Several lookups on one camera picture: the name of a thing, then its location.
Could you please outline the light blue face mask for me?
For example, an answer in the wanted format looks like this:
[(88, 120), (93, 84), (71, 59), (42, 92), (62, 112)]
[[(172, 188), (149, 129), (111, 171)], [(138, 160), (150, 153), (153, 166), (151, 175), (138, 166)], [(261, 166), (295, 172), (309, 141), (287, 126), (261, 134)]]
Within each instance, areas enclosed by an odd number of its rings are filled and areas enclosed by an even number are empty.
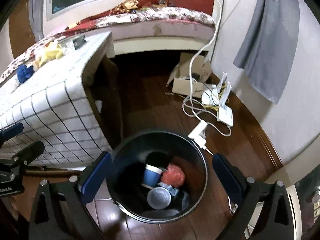
[(157, 185), (168, 190), (171, 195), (171, 201), (168, 208), (184, 211), (191, 205), (191, 198), (187, 192), (163, 182), (160, 182)]

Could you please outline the red plastic bag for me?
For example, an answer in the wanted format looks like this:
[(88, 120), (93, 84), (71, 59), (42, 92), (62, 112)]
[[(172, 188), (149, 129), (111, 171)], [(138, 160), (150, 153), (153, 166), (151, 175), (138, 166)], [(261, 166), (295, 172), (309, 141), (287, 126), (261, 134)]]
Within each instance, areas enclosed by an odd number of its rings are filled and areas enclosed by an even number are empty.
[(161, 182), (178, 188), (184, 184), (185, 174), (180, 167), (169, 164), (167, 170), (162, 173)]

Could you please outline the blue cloth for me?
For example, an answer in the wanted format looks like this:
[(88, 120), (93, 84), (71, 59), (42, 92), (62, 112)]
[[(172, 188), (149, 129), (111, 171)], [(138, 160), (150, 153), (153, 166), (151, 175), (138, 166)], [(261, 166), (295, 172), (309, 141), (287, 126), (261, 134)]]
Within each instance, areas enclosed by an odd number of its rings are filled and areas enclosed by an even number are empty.
[(29, 78), (31, 78), (34, 74), (33, 66), (26, 66), (25, 64), (20, 65), (17, 68), (17, 79), (19, 83), (25, 83)]

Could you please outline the small blue paper cup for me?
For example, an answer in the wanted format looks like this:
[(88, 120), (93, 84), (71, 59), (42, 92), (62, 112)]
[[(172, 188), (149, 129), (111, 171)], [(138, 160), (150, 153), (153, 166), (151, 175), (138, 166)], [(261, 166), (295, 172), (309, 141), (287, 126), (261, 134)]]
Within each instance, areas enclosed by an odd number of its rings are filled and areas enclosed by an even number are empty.
[(163, 170), (152, 165), (146, 164), (142, 185), (148, 189), (153, 189), (163, 173)]

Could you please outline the large blue paper cup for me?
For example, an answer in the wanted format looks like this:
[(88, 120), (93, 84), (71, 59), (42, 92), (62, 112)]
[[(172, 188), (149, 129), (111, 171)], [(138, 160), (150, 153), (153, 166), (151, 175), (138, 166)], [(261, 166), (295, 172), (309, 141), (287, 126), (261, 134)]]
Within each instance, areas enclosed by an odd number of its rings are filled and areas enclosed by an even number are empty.
[(151, 208), (163, 210), (170, 205), (171, 194), (163, 187), (156, 187), (148, 192), (147, 202)]

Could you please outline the yellow cloth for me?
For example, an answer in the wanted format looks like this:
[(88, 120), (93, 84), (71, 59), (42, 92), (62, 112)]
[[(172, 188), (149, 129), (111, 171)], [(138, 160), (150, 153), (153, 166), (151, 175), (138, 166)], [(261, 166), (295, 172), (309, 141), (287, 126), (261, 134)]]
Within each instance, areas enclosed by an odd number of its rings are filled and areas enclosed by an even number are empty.
[(58, 60), (63, 57), (66, 49), (58, 42), (50, 42), (47, 46), (41, 46), (35, 50), (35, 64), (38, 69), (49, 61)]

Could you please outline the black trash bin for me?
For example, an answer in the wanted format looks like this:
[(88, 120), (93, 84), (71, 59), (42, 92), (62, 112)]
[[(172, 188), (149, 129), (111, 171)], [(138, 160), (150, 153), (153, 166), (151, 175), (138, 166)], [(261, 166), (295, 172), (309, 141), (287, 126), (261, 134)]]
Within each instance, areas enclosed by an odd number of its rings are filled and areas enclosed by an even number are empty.
[(144, 131), (111, 153), (108, 191), (128, 216), (170, 223), (187, 216), (207, 188), (208, 168), (195, 142), (169, 131)]

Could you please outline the white grid tablecloth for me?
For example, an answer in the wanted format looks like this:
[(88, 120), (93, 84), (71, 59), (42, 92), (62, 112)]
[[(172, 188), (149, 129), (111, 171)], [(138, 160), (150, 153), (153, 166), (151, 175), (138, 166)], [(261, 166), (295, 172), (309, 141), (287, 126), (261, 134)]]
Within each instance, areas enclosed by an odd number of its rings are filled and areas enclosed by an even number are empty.
[(94, 34), (81, 48), (45, 64), (14, 91), (3, 85), (1, 128), (20, 122), (24, 130), (3, 144), (1, 158), (11, 159), (35, 141), (43, 142), (45, 149), (34, 166), (81, 167), (109, 151), (88, 89), (103, 57), (113, 53), (112, 34)]

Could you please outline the white power strip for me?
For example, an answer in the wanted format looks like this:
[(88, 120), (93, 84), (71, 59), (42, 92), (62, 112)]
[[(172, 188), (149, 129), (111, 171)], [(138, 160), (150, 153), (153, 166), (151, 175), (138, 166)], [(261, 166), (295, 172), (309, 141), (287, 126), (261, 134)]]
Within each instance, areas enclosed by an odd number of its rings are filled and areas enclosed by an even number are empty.
[(192, 139), (200, 148), (204, 150), (207, 148), (205, 135), (207, 126), (208, 124), (204, 120), (201, 120), (188, 135), (190, 139)]

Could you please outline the white modem box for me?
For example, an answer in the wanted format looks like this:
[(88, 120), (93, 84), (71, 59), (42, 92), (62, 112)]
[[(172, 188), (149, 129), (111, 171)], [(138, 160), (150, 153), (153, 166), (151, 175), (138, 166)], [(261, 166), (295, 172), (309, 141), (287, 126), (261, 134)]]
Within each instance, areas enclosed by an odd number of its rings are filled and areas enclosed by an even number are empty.
[(222, 122), (229, 127), (233, 127), (232, 109), (226, 105), (219, 106), (217, 110), (217, 121)]

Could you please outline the white router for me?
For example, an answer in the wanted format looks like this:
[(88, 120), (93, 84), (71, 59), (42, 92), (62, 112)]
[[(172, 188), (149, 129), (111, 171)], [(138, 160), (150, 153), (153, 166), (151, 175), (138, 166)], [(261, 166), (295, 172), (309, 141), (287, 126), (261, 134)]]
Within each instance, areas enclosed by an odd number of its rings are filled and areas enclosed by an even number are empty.
[(223, 73), (217, 85), (204, 83), (204, 91), (201, 96), (201, 102), (205, 106), (224, 107), (231, 92), (231, 84), (227, 80), (227, 73)]

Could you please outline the green white medicine box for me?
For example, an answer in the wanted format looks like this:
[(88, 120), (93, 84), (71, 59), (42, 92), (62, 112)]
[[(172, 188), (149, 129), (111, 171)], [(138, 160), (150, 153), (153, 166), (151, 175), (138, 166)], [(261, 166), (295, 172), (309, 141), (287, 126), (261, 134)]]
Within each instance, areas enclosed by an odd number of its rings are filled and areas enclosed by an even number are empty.
[(79, 48), (81, 48), (85, 43), (86, 43), (86, 37), (85, 35), (78, 35), (75, 36), (73, 38), (68, 39), (65, 42), (65, 45), (68, 49), (74, 49), (74, 50), (78, 50)]

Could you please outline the grey left curtain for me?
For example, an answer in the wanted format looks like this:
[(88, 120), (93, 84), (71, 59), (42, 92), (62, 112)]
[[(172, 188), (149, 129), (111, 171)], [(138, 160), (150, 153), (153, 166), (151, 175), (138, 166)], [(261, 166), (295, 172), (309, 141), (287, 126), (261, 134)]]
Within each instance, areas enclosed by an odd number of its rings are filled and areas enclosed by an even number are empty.
[(44, 9), (44, 0), (28, 1), (29, 22), (30, 22), (31, 30), (34, 34), (36, 42), (39, 42), (41, 39), (44, 38), (43, 9)]

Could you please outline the bed with floral sheet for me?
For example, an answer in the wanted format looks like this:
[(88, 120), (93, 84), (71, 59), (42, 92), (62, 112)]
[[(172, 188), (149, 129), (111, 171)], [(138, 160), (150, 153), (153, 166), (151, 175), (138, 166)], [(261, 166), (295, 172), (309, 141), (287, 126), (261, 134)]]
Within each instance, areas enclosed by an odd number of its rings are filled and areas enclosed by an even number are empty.
[(1, 83), (11, 78), (18, 66), (32, 61), (35, 51), (50, 42), (110, 31), (116, 55), (162, 49), (196, 50), (212, 38), (215, 29), (212, 16), (176, 7), (149, 8), (135, 14), (102, 17), (72, 29), (50, 33), (7, 66), (1, 74)]

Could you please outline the red patterned blanket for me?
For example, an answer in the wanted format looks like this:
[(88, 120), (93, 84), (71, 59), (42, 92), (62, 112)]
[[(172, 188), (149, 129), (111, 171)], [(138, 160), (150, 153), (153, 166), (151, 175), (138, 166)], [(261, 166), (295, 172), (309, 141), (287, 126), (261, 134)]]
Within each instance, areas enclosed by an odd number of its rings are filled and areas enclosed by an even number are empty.
[(93, 16), (89, 16), (82, 20), (76, 21), (74, 23), (69, 24), (65, 30), (72, 29), (80, 24), (99, 19), (105, 16), (112, 16), (112, 15), (120, 15), (125, 13), (135, 13), (143, 8), (149, 7), (166, 7), (168, 5), (167, 1), (165, 0), (125, 0), (124, 2), (120, 3), (119, 5), (115, 6), (114, 8), (104, 11), (100, 14), (96, 14)]

